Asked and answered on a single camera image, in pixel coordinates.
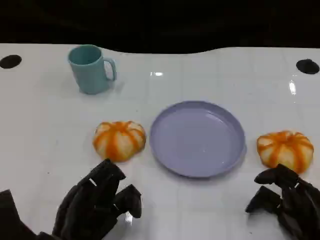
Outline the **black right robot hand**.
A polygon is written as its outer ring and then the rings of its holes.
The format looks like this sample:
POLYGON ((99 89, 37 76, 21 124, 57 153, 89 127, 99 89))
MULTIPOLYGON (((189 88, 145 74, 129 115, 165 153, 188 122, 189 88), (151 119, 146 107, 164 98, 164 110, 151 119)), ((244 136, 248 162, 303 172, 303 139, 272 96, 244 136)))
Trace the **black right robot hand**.
POLYGON ((316 187, 280 163, 259 173, 254 181, 261 187, 246 213, 264 210, 276 215, 293 240, 320 238, 320 191, 316 187))

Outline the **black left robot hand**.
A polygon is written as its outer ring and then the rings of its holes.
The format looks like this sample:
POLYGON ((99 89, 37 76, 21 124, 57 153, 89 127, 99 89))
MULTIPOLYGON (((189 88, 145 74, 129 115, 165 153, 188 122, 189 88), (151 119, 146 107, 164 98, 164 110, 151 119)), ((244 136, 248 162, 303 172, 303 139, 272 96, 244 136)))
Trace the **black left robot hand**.
POLYGON ((141 193, 132 184, 118 191, 125 177, 117 165, 103 160, 63 198, 52 235, 61 240, 101 240, 120 215, 130 213, 139 219, 141 193))

